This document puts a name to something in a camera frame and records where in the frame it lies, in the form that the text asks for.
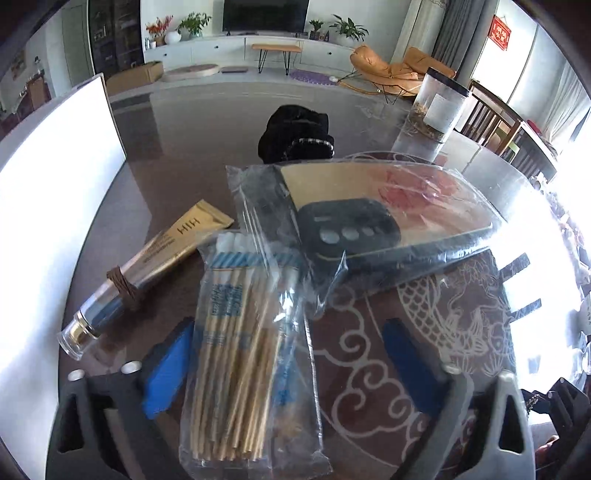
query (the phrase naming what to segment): brown tablecloth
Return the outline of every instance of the brown tablecloth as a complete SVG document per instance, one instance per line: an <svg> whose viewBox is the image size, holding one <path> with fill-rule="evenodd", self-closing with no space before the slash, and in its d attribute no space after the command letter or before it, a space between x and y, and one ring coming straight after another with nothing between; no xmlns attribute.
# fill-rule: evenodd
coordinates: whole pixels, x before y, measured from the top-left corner
<svg viewBox="0 0 591 480"><path fill-rule="evenodd" d="M381 336L387 320L404 323L428 364L440 359L468 372L476 391L501 369L514 371L512 317L489 251L371 296L355 299L341 288L330 307L311 331L326 453L336 473L385 480L431 420L417 411L389 360ZM445 471L457 465L473 418L470 412Z"/></svg>

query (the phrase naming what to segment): cotton swab package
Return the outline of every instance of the cotton swab package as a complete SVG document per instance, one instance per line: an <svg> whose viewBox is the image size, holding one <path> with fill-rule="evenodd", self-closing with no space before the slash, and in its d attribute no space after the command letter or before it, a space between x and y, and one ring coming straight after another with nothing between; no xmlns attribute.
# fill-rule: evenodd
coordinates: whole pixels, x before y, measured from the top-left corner
<svg viewBox="0 0 591 480"><path fill-rule="evenodd" d="M299 299L299 256L224 232L202 257L181 463L200 479L221 479L227 469L257 471L257 477L329 473Z"/></svg>

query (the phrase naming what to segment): orange chair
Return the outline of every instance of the orange chair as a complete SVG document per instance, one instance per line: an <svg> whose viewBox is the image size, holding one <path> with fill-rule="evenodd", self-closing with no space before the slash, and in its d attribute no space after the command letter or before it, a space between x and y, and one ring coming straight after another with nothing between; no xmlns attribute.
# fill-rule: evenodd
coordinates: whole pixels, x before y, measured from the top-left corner
<svg viewBox="0 0 591 480"><path fill-rule="evenodd" d="M388 64L367 45L358 47L350 59L353 67L364 79L373 83L384 94L396 97L415 96L429 67L449 78L456 76L456 72L450 67L415 47L407 50L402 63Z"/></svg>

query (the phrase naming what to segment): flower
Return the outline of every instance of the flower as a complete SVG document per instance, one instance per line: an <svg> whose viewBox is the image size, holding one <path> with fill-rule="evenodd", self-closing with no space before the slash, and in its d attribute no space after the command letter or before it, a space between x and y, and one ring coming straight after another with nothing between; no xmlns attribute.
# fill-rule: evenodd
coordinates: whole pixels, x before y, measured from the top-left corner
<svg viewBox="0 0 591 480"><path fill-rule="evenodd" d="M158 17L156 19L156 23L149 23L146 25L146 31L152 35L153 38L161 37L166 33L166 30L170 26L172 19L172 15L166 15L166 17L164 17L164 21L160 20Z"/></svg>

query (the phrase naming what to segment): television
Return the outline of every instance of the television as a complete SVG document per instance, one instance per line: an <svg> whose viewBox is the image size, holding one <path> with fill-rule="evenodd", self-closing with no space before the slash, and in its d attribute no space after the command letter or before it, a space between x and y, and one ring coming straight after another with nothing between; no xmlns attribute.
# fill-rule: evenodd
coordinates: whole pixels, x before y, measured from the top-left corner
<svg viewBox="0 0 591 480"><path fill-rule="evenodd" d="M303 32L309 0L225 0L223 30Z"/></svg>

